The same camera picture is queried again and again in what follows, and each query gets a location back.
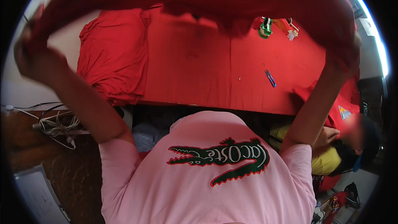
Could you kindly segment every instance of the thread snips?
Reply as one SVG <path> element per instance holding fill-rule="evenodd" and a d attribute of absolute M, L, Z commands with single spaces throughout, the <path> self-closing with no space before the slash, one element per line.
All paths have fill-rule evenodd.
<path fill-rule="evenodd" d="M 267 75 L 269 81 L 271 82 L 272 86 L 273 86 L 273 87 L 276 87 L 276 83 L 275 83 L 275 81 L 273 80 L 271 73 L 270 73 L 267 69 L 265 70 L 265 73 L 266 73 L 266 75 Z"/>

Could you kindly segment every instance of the yellow shirt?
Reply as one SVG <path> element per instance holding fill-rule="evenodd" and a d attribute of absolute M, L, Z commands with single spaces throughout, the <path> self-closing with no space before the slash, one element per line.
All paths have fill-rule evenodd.
<path fill-rule="evenodd" d="M 283 140 L 286 136 L 287 131 L 289 130 L 291 124 L 287 124 L 282 127 L 273 128 L 269 134 L 273 137 L 276 137 L 280 140 Z M 281 148 L 281 143 L 270 138 L 269 142 L 271 146 L 276 149 Z M 320 155 L 319 157 L 313 157 L 311 160 L 312 173 L 314 175 L 329 175 L 332 173 L 341 163 L 341 157 L 337 153 L 334 147 L 330 147 L 325 153 Z"/>

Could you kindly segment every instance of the black cap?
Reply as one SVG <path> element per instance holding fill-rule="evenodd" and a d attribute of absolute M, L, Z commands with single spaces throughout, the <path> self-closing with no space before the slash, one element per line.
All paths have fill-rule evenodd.
<path fill-rule="evenodd" d="M 361 114 L 360 123 L 364 137 L 361 166 L 365 166 L 376 157 L 380 149 L 381 132 L 371 118 L 365 114 Z"/>

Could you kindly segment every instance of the red garment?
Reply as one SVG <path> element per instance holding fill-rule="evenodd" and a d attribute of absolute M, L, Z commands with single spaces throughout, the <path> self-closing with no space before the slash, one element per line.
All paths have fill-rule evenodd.
<path fill-rule="evenodd" d="M 331 190 L 331 188 L 333 188 L 336 185 L 336 183 L 340 180 L 340 177 L 341 177 L 341 175 L 336 175 L 334 177 L 325 175 L 323 177 L 323 180 L 321 180 L 319 182 L 319 187 L 317 189 L 317 193 Z"/>
<path fill-rule="evenodd" d="M 300 96 L 301 99 L 305 102 L 310 96 L 312 90 L 314 89 L 316 82 L 317 81 L 315 81 L 308 88 L 293 88 L 293 92 Z M 353 99 L 354 102 L 357 102 L 359 101 L 359 97 L 359 91 L 356 86 L 356 78 L 353 77 L 343 85 L 343 88 L 341 89 L 339 95 L 333 103 L 333 106 L 331 107 L 328 118 L 325 122 L 325 126 L 340 130 L 343 124 L 343 120 L 345 119 L 347 114 L 360 112 L 359 106 L 356 104 L 352 104 L 347 99 Z"/>
<path fill-rule="evenodd" d="M 144 94 L 150 15 L 141 9 L 102 11 L 80 33 L 77 73 L 113 106 Z"/>
<path fill-rule="evenodd" d="M 347 192 L 342 191 L 342 192 L 336 193 L 333 196 L 333 200 L 332 200 L 333 210 L 332 210 L 331 214 L 323 222 L 323 224 L 331 224 L 331 222 L 333 221 L 334 216 L 346 204 L 347 194 L 348 194 Z"/>
<path fill-rule="evenodd" d="M 246 35 L 259 16 L 292 17 L 326 50 L 347 63 L 357 59 L 350 55 L 356 26 L 348 0 L 51 0 L 27 42 L 28 51 L 45 47 L 51 33 L 94 9 L 148 9 L 159 2 L 175 15 L 191 12 L 214 20 L 232 36 Z"/>

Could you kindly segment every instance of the table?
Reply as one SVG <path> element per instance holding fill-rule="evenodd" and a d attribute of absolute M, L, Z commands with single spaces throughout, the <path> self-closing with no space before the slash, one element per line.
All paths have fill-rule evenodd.
<path fill-rule="evenodd" d="M 293 41 L 275 25 L 266 40 L 253 29 L 246 37 L 230 38 L 204 18 L 175 17 L 160 8 L 150 13 L 147 84 L 140 103 L 295 115 L 301 104 L 292 88 L 312 84 L 325 63 L 325 50 L 302 28 Z"/>

